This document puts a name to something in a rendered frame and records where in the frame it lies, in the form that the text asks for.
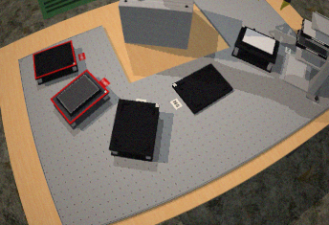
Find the grey slotted shelf rack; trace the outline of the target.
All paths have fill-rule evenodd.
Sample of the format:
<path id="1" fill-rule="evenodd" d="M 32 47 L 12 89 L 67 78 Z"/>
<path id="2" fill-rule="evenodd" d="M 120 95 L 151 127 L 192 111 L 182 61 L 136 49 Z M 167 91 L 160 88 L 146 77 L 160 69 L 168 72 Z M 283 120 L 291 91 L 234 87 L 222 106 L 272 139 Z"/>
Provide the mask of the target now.
<path id="1" fill-rule="evenodd" d="M 313 12 L 311 29 L 329 37 L 329 18 Z M 326 60 L 296 47 L 296 58 L 289 56 L 284 82 L 314 95 L 329 76 L 329 49 L 314 40 L 306 40 L 326 50 Z"/>

